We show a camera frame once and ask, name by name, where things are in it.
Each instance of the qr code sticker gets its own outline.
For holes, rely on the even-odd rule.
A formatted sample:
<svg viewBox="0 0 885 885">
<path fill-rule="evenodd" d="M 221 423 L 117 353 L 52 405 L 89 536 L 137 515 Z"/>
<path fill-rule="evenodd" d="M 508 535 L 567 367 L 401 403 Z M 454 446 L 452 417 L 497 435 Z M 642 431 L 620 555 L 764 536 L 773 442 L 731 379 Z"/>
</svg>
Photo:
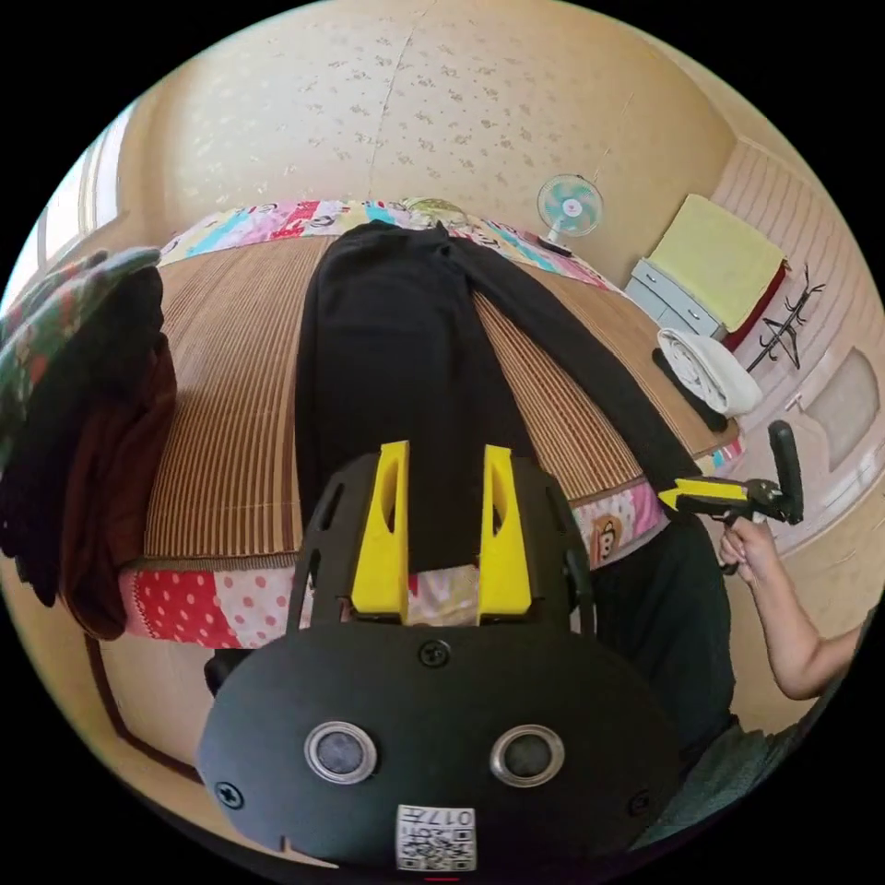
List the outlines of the qr code sticker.
<svg viewBox="0 0 885 885">
<path fill-rule="evenodd" d="M 476 869 L 477 830 L 473 809 L 399 806 L 396 866 L 420 872 Z"/>
</svg>

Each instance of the coat rack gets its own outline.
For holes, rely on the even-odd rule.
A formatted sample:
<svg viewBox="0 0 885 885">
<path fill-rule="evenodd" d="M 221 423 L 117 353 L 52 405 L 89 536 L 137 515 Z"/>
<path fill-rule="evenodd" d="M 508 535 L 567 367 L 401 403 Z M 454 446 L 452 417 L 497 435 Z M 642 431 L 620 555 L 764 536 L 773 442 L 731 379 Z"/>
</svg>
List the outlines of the coat rack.
<svg viewBox="0 0 885 885">
<path fill-rule="evenodd" d="M 759 345 L 762 348 L 762 352 L 760 355 L 748 366 L 747 371 L 752 372 L 765 357 L 768 357 L 772 362 L 777 362 L 778 355 L 774 353 L 774 348 L 777 345 L 780 345 L 785 351 L 786 355 L 790 358 L 790 361 L 796 366 L 797 369 L 801 368 L 799 363 L 799 350 L 796 342 L 796 329 L 795 325 L 804 325 L 805 319 L 802 316 L 802 309 L 808 303 L 808 299 L 817 292 L 822 291 L 826 288 L 826 283 L 820 283 L 818 286 L 812 288 L 810 280 L 808 279 L 808 262 L 805 263 L 805 289 L 802 294 L 799 296 L 799 300 L 796 303 L 796 307 L 794 307 L 789 299 L 784 298 L 784 302 L 786 304 L 787 310 L 790 312 L 790 315 L 781 323 L 778 320 L 770 320 L 767 316 L 762 317 L 762 321 L 768 326 L 771 330 L 772 338 L 767 343 L 762 340 L 762 336 L 759 336 Z M 784 341 L 784 337 L 789 339 L 789 344 Z"/>
</svg>

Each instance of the polka dot fabric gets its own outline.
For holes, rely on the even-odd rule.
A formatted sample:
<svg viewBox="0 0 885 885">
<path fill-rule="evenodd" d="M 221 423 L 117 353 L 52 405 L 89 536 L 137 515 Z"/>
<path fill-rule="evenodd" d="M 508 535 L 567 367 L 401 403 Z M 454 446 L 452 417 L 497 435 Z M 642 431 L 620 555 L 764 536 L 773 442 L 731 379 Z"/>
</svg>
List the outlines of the polka dot fabric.
<svg viewBox="0 0 885 885">
<path fill-rule="evenodd" d="M 239 648 L 236 632 L 221 611 L 212 572 L 137 572 L 136 607 L 154 639 Z"/>
<path fill-rule="evenodd" d="M 216 572 L 219 607 L 243 648 L 259 648 L 286 632 L 295 567 Z"/>
</svg>

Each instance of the brown clothing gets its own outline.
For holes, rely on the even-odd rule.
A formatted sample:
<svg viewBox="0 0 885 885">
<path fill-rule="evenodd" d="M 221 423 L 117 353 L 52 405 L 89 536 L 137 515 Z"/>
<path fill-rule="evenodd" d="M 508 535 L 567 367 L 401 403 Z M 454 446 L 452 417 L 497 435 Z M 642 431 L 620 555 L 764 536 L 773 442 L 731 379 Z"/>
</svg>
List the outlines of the brown clothing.
<svg viewBox="0 0 885 885">
<path fill-rule="evenodd" d="M 144 552 L 176 393 L 169 342 L 160 335 L 136 393 L 103 400 L 80 435 L 65 494 L 59 595 L 96 639 L 116 639 L 125 630 L 117 574 Z"/>
</svg>

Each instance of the bed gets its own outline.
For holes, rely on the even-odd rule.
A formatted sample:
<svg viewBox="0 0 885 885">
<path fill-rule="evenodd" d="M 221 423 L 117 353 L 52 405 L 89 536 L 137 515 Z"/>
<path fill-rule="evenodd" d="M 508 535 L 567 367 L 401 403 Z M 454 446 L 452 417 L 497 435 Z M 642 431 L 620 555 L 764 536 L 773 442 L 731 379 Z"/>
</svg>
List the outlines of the bed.
<svg viewBox="0 0 885 885">
<path fill-rule="evenodd" d="M 368 220 L 422 227 L 401 204 L 312 201 L 220 212 L 163 250 L 165 331 L 179 404 L 155 483 L 145 556 L 120 575 L 127 634 L 96 664 L 137 738 L 192 763 L 214 648 L 281 635 L 301 542 L 291 404 L 308 279 L 332 238 Z M 578 258 L 540 250 L 505 225 L 450 229 L 520 263 L 606 341 L 706 475 L 742 453 L 737 425 L 709 431 L 652 363 L 655 326 Z M 281 293 L 288 297 L 280 298 Z M 598 568 L 665 524 L 657 498 L 607 420 L 545 354 L 488 304 L 478 310 L 542 466 L 560 481 Z M 255 356 L 242 360 L 242 353 Z M 468 623 L 471 566 L 413 575 L 409 622 Z M 302 625 L 309 621 L 309 607 Z"/>
</svg>

